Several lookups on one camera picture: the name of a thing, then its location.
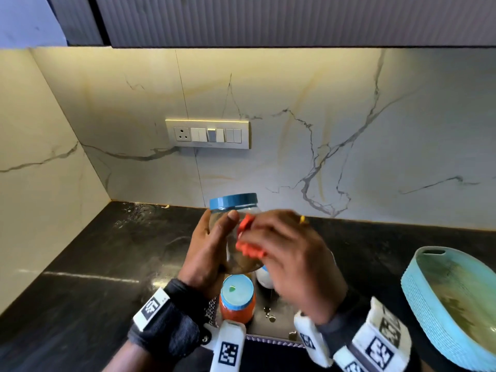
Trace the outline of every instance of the black granite countertop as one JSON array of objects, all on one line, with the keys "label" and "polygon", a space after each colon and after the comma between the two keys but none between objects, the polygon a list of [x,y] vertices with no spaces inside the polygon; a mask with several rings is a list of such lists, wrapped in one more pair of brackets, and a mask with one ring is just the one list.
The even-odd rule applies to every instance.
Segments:
[{"label": "black granite countertop", "polygon": [[[111,202],[0,316],[0,370],[101,370],[124,342],[133,314],[181,268],[202,213]],[[415,250],[425,245],[463,250],[495,269],[496,232],[324,218],[310,222],[334,252],[347,281],[378,297],[409,327],[426,362],[437,371],[462,370],[430,344],[399,280]],[[279,316],[274,329],[284,335],[291,324]],[[242,369],[281,370],[281,347],[247,341]],[[303,349],[284,357],[295,370],[302,363],[306,370],[319,369]]]}]

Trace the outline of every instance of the blue jar lid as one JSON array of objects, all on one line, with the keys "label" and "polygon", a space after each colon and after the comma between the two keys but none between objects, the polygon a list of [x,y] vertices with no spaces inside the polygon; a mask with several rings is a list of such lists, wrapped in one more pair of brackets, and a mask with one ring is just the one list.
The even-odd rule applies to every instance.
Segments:
[{"label": "blue jar lid", "polygon": [[254,288],[250,278],[243,274],[230,275],[222,284],[222,303],[231,311],[245,309],[253,298]]},{"label": "blue jar lid", "polygon": [[233,206],[243,206],[258,203],[256,193],[240,193],[210,200],[210,210],[227,209]]}]

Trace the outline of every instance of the marble backsplash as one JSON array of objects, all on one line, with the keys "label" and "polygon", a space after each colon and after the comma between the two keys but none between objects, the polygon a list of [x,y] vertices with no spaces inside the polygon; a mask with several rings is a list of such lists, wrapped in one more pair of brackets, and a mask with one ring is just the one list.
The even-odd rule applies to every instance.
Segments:
[{"label": "marble backsplash", "polygon": [[[496,228],[494,49],[33,55],[112,199]],[[249,119],[251,149],[171,147],[165,118]]]},{"label": "marble backsplash", "polygon": [[109,202],[28,50],[0,50],[0,313]]}]

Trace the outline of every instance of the woven basket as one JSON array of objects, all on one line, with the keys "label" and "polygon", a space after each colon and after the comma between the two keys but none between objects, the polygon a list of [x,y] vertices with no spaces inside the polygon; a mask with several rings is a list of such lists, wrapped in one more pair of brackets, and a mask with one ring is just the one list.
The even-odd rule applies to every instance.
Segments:
[{"label": "woven basket", "polygon": [[496,371],[496,274],[476,258],[440,246],[418,249],[401,278],[431,343],[451,362]]}]

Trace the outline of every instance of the light switch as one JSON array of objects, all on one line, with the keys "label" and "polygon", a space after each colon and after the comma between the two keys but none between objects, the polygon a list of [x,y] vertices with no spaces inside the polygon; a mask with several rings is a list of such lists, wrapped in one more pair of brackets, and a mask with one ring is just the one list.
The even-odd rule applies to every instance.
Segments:
[{"label": "light switch", "polygon": [[217,142],[217,131],[215,128],[208,128],[208,142]]},{"label": "light switch", "polygon": [[198,134],[198,130],[200,128],[190,128],[190,132],[191,132],[191,141],[195,142],[199,142],[200,141],[200,135]]},{"label": "light switch", "polygon": [[234,142],[234,129],[226,129],[226,142]]},{"label": "light switch", "polygon": [[224,129],[223,128],[217,128],[217,142],[224,142]]},{"label": "light switch", "polygon": [[207,142],[207,129],[198,128],[198,137],[200,142]]},{"label": "light switch", "polygon": [[241,143],[241,129],[233,129],[234,131],[234,142]]}]

